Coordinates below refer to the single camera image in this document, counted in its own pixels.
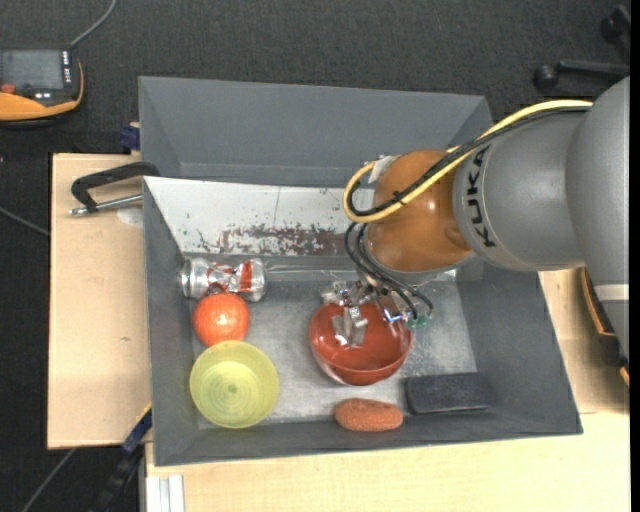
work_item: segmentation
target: gray bin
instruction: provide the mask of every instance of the gray bin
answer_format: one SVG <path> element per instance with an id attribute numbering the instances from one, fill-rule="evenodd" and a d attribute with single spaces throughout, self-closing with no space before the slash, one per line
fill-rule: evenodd
<path id="1" fill-rule="evenodd" d="M 140 98 L 143 159 L 156 164 L 164 177 L 191 180 L 186 185 L 175 181 L 176 193 L 185 196 L 185 210 L 193 207 L 189 187 L 198 187 L 200 180 L 340 188 L 364 161 L 381 153 L 446 148 L 490 125 L 486 102 L 471 96 L 143 78 Z M 182 296 L 176 280 L 185 257 L 212 257 L 211 244 L 185 248 L 174 222 L 186 218 L 180 202 L 168 213 L 165 196 L 154 192 L 153 180 L 146 180 L 156 465 L 581 432 L 537 274 L 498 270 L 479 261 L 459 269 L 453 279 L 429 285 L 439 316 L 417 333 L 414 359 L 408 358 L 396 376 L 367 388 L 331 381 L 313 362 L 306 325 L 321 305 L 317 289 L 328 284 L 330 274 L 323 272 L 350 272 L 339 252 L 329 262 L 313 254 L 289 257 L 292 268 L 311 264 L 319 272 L 302 281 L 275 280 L 265 298 L 251 304 L 252 322 L 280 320 L 269 324 L 269 336 L 256 324 L 247 335 L 248 343 L 277 362 L 285 387 L 277 414 L 244 430 L 213 427 L 189 395 L 189 372 L 203 347 L 191 332 L 193 303 Z M 281 331 L 274 332 L 278 323 Z M 274 344 L 283 336 L 295 340 L 295 349 Z M 407 376 L 459 371 L 487 376 L 495 391 L 492 407 L 428 416 L 407 412 Z M 404 424 L 376 434 L 343 430 L 331 418 L 330 406 L 349 395 L 393 400 L 405 410 Z M 309 398 L 309 408 L 287 407 L 303 397 Z"/>

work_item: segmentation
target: yellow-green bowl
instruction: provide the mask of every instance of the yellow-green bowl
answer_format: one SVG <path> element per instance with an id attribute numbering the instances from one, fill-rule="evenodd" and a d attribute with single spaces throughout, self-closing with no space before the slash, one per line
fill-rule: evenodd
<path id="1" fill-rule="evenodd" d="M 266 418 L 280 384 L 271 360 L 243 341 L 224 341 L 205 350 L 191 369 L 193 402 L 211 423 L 246 428 Z"/>

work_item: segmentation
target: tomato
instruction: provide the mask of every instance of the tomato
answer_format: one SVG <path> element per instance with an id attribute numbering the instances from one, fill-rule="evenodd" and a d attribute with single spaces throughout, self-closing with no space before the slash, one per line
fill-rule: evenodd
<path id="1" fill-rule="evenodd" d="M 222 292 L 200 299 L 191 315 L 198 339 L 207 346 L 242 341 L 249 329 L 249 308 L 242 297 Z"/>

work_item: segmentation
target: black floor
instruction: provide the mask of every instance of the black floor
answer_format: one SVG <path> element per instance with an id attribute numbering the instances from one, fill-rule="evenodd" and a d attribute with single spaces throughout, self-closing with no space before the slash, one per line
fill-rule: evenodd
<path id="1" fill-rule="evenodd" d="M 0 47 L 70 42 L 109 0 L 0 0 Z M 0 207 L 49 222 L 51 152 L 119 153 L 137 119 L 136 77 L 184 76 L 478 94 L 496 120 L 545 99 L 593 99 L 607 83 L 532 74 L 561 58 L 623 63 L 600 20 L 609 0 L 121 0 L 77 49 L 87 94 L 64 123 L 0 130 Z M 630 9 L 630 0 L 624 2 Z M 19 511 L 64 452 L 46 450 L 49 241 L 0 214 L 0 510 Z M 32 510 L 83 511 L 118 460 L 81 449 Z M 136 510 L 135 489 L 120 503 Z"/>

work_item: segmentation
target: black sponge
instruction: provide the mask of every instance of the black sponge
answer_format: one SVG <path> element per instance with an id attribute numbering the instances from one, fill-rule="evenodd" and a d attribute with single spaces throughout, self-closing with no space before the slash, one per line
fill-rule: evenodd
<path id="1" fill-rule="evenodd" d="M 495 396 L 483 373 L 409 377 L 406 385 L 413 414 L 486 409 Z"/>

